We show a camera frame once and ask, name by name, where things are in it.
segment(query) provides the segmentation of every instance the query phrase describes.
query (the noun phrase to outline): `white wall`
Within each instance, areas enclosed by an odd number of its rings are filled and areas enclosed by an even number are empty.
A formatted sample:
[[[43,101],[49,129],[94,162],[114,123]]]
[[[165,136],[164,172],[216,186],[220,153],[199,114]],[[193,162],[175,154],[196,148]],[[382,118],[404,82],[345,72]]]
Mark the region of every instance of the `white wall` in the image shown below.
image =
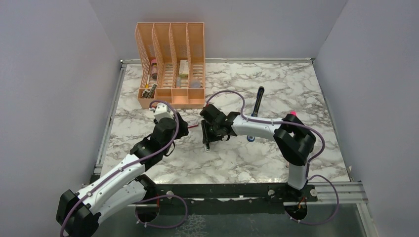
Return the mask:
[[[123,59],[137,22],[205,22],[206,57],[315,57],[346,0],[89,0]]]
[[[1,1],[2,237],[59,235],[59,197],[89,181],[118,60],[87,0]]]
[[[381,237],[417,236],[419,2],[348,0],[315,60]]]

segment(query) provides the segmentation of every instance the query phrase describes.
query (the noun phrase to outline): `white marble tabletop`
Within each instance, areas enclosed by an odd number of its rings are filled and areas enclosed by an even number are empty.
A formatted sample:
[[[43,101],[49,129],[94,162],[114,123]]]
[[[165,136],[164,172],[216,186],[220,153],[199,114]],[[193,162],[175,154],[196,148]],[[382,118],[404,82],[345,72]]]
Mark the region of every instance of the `white marble tabletop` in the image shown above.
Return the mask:
[[[102,175],[122,160],[131,147],[153,130],[153,114],[141,109],[137,101],[142,68],[128,64],[122,85]],[[319,131],[326,149],[310,166],[310,174],[321,174],[331,181],[349,181],[311,63],[207,63],[206,97],[220,90],[235,90],[246,99],[245,113],[250,114],[259,86],[265,93],[259,117],[283,118],[296,111],[300,120]],[[225,114],[240,111],[241,99],[235,94],[220,94],[212,102]],[[185,121],[197,119],[200,110],[179,110]],[[314,153],[321,147],[317,139]],[[191,128],[189,135],[176,141],[169,157],[153,166],[146,174],[156,183],[263,183],[286,182],[288,169],[275,142],[245,136],[231,137],[227,142],[211,143],[205,152],[201,126]]]

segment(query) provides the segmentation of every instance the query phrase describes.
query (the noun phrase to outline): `purple cable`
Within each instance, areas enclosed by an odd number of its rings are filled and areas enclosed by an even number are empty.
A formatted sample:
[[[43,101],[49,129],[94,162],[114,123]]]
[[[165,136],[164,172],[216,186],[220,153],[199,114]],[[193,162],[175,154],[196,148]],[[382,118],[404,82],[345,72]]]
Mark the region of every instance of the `purple cable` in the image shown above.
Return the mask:
[[[238,93],[238,92],[236,92],[236,91],[233,91],[233,90],[222,90],[222,91],[219,91],[219,92],[216,92],[215,94],[213,94],[211,97],[209,97],[209,99],[207,100],[207,104],[210,102],[210,100],[214,97],[214,96],[216,96],[216,95],[218,95],[218,94],[220,94],[220,93],[224,93],[224,92],[229,92],[229,93],[234,93],[234,94],[236,94],[236,95],[238,95],[238,96],[240,96],[240,98],[242,99],[242,101],[243,101],[243,105],[242,105],[242,108],[240,109],[240,116],[243,118],[243,119],[246,119],[247,121],[251,121],[251,122],[258,122],[258,123],[264,123],[264,124],[288,124],[288,125],[294,125],[294,126],[297,126],[297,127],[302,127],[302,128],[305,128],[305,129],[308,129],[308,130],[310,130],[310,131],[312,131],[312,132],[314,132],[314,133],[316,133],[317,134],[317,136],[319,136],[319,138],[320,138],[320,140],[322,141],[322,148],[320,149],[320,151],[318,152],[318,153],[316,153],[316,154],[314,154],[311,158],[309,158],[308,159],[308,161],[307,161],[307,171],[306,171],[306,174],[305,174],[305,177],[307,178],[308,177],[308,171],[309,171],[309,169],[310,169],[310,162],[314,159],[314,158],[316,158],[316,157],[318,157],[324,150],[325,150],[325,147],[326,147],[326,142],[325,142],[325,139],[323,138],[323,136],[320,134],[320,132],[318,132],[318,131],[316,131],[314,128],[311,128],[311,127],[309,127],[309,126],[306,126],[306,125],[302,125],[302,124],[299,124],[299,123],[295,123],[295,122],[287,122],[287,121],[275,121],[275,122],[270,122],[270,121],[263,121],[263,120],[258,120],[258,119],[255,119],[255,118],[250,118],[250,117],[246,117],[244,114],[243,114],[243,109],[245,108],[245,98],[243,97],[243,95],[241,95],[240,93]]]
[[[294,219],[293,217],[291,217],[287,212],[285,212],[290,217],[291,220],[293,220],[295,222],[298,222],[299,224],[309,225],[309,226],[318,226],[318,225],[325,224],[325,223],[331,221],[337,215],[337,211],[339,210],[339,195],[337,194],[337,190],[336,190],[335,186],[327,178],[325,178],[324,176],[322,176],[320,174],[315,174],[315,175],[311,176],[308,180],[312,180],[314,177],[323,178],[324,180],[326,180],[326,182],[328,182],[331,185],[331,187],[333,188],[333,190],[335,191],[335,194],[336,194],[336,208],[335,208],[335,211],[333,212],[333,214],[328,219],[326,219],[322,222],[319,222],[319,223],[298,221],[298,220]]]
[[[173,198],[177,198],[177,199],[181,200],[183,202],[183,205],[185,206],[185,215],[183,216],[182,220],[179,223],[177,223],[176,225],[172,225],[172,226],[157,226],[157,225],[153,225],[153,224],[148,224],[148,223],[144,223],[144,222],[140,221],[140,219],[137,216],[137,212],[135,212],[135,217],[137,218],[137,221],[138,221],[137,223],[141,223],[141,224],[144,224],[145,226],[151,226],[151,227],[160,228],[160,229],[172,229],[172,228],[176,228],[176,227],[182,225],[186,221],[186,219],[188,218],[188,205],[186,204],[186,202],[183,198],[181,198],[177,195],[161,195],[161,196],[152,197],[152,198],[149,198],[149,199],[146,199],[146,200],[141,200],[141,201],[138,201],[134,204],[140,204],[140,203],[156,200],[156,199],[159,199],[159,198],[169,198],[169,197],[173,197]]]
[[[132,166],[133,164],[137,164],[137,163],[140,163],[140,162],[142,162],[143,160],[146,160],[146,159],[150,159],[151,157],[153,157],[153,156],[155,156],[155,155],[157,155],[158,153],[160,153],[160,152],[162,152],[162,151],[164,151],[165,149],[167,149],[169,146],[171,146],[171,144],[173,143],[173,141],[175,140],[175,138],[176,138],[176,136],[177,136],[177,133],[178,133],[178,131],[179,131],[179,118],[177,117],[177,114],[176,114],[176,110],[168,103],[168,102],[166,102],[166,101],[163,101],[163,100],[153,100],[151,103],[150,103],[150,106],[149,107],[151,107],[151,105],[153,104],[153,103],[155,103],[155,102],[160,102],[160,103],[163,103],[163,104],[165,104],[165,105],[167,105],[168,106],[168,108],[170,109],[170,110],[172,110],[172,112],[173,112],[173,114],[174,114],[174,120],[176,121],[176,131],[174,132],[174,135],[173,135],[173,137],[172,137],[172,139],[163,147],[163,148],[161,148],[160,150],[158,150],[158,151],[156,151],[156,152],[154,152],[154,153],[152,153],[152,154],[150,154],[150,155],[148,155],[148,156],[145,156],[145,157],[143,157],[143,158],[141,158],[141,159],[138,159],[138,160],[135,160],[135,161],[133,161],[133,162],[130,162],[130,163],[128,163],[128,164],[126,164],[126,165],[124,165],[124,166],[122,166],[121,167],[121,170],[116,170],[115,172],[113,172],[112,174],[110,174],[108,177],[106,177],[102,182],[100,182],[96,187],[94,187],[91,191],[90,191],[90,193],[92,194],[92,193],[94,193],[96,190],[98,190],[100,187],[102,187],[102,185],[104,185],[106,182],[108,182],[110,179],[112,179],[115,175],[117,175],[118,173],[120,173],[120,172],[123,172],[126,168],[128,168],[128,167],[130,167],[130,166]],[[64,229],[65,229],[65,226],[67,225],[67,222],[68,222],[68,220],[70,219],[70,217],[71,217],[71,215],[73,214],[73,212],[76,210],[76,208],[77,208],[77,206],[79,206],[84,200],[86,200],[86,198],[88,198],[88,196],[87,195],[85,195],[85,196],[83,196],[74,206],[73,206],[73,208],[71,208],[70,209],[70,211],[68,212],[68,214],[67,214],[67,216],[66,216],[66,218],[64,219],[64,221],[63,221],[63,224],[61,225],[61,229],[60,229],[60,237],[65,237],[64,236]]]

